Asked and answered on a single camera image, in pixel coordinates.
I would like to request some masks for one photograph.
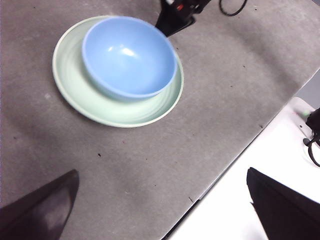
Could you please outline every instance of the light green plate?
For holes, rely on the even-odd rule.
[[[86,117],[109,126],[140,127],[167,115],[177,104],[184,85],[180,59],[171,85],[155,97],[137,102],[121,102],[98,91],[90,82],[81,48],[87,31],[109,16],[83,20],[67,30],[57,43],[52,59],[55,83],[65,100]]]

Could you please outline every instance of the white surface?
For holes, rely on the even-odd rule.
[[[320,168],[310,160],[308,148],[303,144],[303,138],[311,137],[311,130],[301,116],[313,110],[302,99],[294,97],[181,223],[170,240],[267,240],[251,205],[246,182],[249,167],[320,202]],[[314,152],[314,157],[320,159],[320,150]]]

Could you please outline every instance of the bowl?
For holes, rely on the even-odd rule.
[[[135,101],[170,85],[177,59],[167,37],[153,25],[128,16],[95,24],[82,42],[82,58],[92,83],[104,94]]]

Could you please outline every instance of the black object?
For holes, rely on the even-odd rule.
[[[224,15],[229,16],[229,17],[233,17],[233,16],[239,14],[239,13],[242,11],[242,9],[244,9],[244,7],[246,6],[246,4],[247,4],[247,0],[244,0],[243,3],[242,3],[242,5],[241,5],[241,7],[240,7],[237,11],[235,11],[235,12],[233,12],[233,13],[228,13],[228,12],[226,12],[226,11],[224,10],[224,8],[222,7],[222,0],[219,0],[219,9],[220,9],[220,12],[222,12]]]
[[[309,126],[309,128],[311,128],[313,133],[313,139],[309,140],[307,138],[304,138],[303,143],[308,147],[308,154],[312,162],[318,167],[320,167],[320,164],[316,161],[312,152],[312,144],[316,143],[320,147],[320,108],[313,111],[308,116],[305,124]]]
[[[320,204],[252,167],[246,182],[252,205],[270,240],[320,239]]]
[[[196,22],[193,14],[199,14],[211,0],[160,0],[161,13],[155,26],[167,37],[189,27]],[[234,13],[227,13],[219,0],[219,9],[226,16],[235,16],[245,7],[244,0],[240,9]]]
[[[1,240],[58,240],[72,211],[79,175],[72,170],[0,209]]]

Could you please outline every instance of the bowl rim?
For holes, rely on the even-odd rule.
[[[173,71],[171,73],[170,80],[167,82],[167,84],[164,87],[158,89],[157,91],[153,91],[150,93],[139,94],[139,93],[126,92],[123,90],[119,90],[115,87],[112,87],[110,84],[108,84],[108,82],[104,81],[101,77],[99,77],[95,73],[90,62],[88,61],[88,56],[87,56],[87,42],[88,42],[89,35],[97,26],[104,24],[105,22],[110,22],[110,21],[114,21],[117,19],[125,19],[125,20],[130,20],[130,21],[134,21],[134,22],[143,24],[146,27],[148,27],[149,29],[151,29],[154,33],[156,33],[160,38],[162,38],[165,41],[166,45],[170,49],[170,54],[173,59],[174,67],[173,67]],[[86,33],[86,35],[82,41],[81,52],[82,52],[82,60],[85,65],[85,68],[88,71],[88,73],[91,75],[93,81],[97,81],[97,83],[102,85],[102,87],[105,88],[106,90],[108,90],[118,96],[129,98],[129,99],[145,99],[145,98],[150,98],[150,97],[153,97],[153,96],[161,93],[165,88],[167,88],[172,83],[172,81],[175,78],[175,75],[177,73],[177,69],[178,69],[178,66],[177,66],[178,63],[177,63],[177,59],[176,59],[176,55],[175,55],[175,50],[174,50],[174,47],[172,46],[171,42],[169,41],[169,39],[155,26],[151,25],[150,23],[148,23],[144,20],[141,20],[141,19],[138,19],[135,17],[131,17],[131,16],[111,16],[107,19],[103,19],[103,20],[97,22],[96,24],[94,24],[88,30],[88,32]]]

